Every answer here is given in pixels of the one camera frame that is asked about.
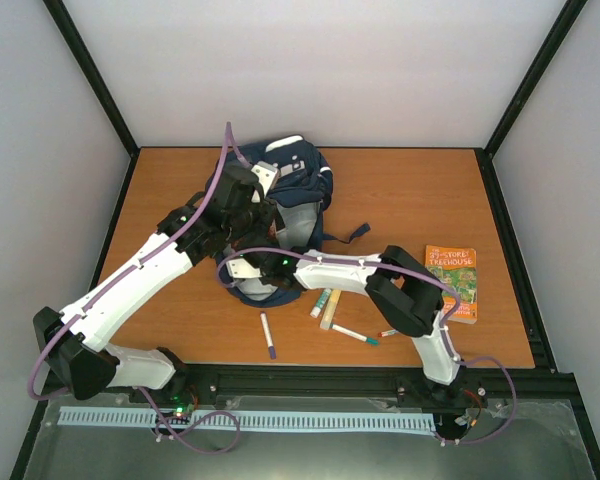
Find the navy blue backpack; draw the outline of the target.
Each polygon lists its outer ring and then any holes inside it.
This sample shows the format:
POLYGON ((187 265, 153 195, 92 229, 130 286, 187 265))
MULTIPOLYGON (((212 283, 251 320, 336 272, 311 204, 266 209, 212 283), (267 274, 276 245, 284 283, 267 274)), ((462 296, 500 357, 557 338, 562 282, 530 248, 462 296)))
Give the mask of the navy blue backpack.
MULTIPOLYGON (((331 204, 333 172, 324 155, 303 136, 245 144, 239 150, 249 164, 264 162, 279 170, 267 197, 277 203, 275 234, 280 248, 321 250, 325 240, 350 244, 370 231, 369 224, 364 223, 345 240, 325 233, 324 212, 331 204)), ((265 285, 259 279, 242 280, 228 293, 259 309, 283 306, 300 297, 300 291, 265 285)))

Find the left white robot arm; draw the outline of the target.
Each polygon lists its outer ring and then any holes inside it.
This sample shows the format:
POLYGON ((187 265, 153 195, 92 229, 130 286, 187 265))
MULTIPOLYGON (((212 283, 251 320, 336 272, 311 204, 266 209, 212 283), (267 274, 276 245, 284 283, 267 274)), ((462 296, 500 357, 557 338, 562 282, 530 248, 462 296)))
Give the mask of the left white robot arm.
POLYGON ((33 319, 38 344, 65 389, 78 400, 109 387, 144 387, 166 402, 181 400, 188 378, 175 354, 120 347, 111 339, 165 285, 244 237, 267 233, 277 207, 266 195, 278 178, 265 162, 224 167, 95 289, 59 312, 40 310, 33 319))

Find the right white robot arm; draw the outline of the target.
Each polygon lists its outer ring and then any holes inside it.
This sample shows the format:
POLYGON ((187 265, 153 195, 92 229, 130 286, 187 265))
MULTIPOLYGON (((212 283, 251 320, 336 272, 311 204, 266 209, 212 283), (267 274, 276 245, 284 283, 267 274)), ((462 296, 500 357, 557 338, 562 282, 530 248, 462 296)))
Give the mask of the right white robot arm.
POLYGON ((234 280, 258 279, 296 290, 355 293, 368 297, 387 324, 412 339, 425 378, 449 387, 458 378, 461 357, 446 326, 444 296, 460 297, 414 257, 398 246, 366 256, 328 254, 315 249, 252 247, 229 261, 234 280))

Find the orange Treehouse book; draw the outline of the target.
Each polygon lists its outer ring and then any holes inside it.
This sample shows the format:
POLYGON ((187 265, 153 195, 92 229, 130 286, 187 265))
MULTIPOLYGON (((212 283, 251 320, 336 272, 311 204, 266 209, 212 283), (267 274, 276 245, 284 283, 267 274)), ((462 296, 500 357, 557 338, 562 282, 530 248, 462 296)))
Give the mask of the orange Treehouse book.
POLYGON ((460 305, 450 320, 475 324, 478 319, 476 250, 427 245, 425 267, 440 282, 452 288, 460 299, 460 305))

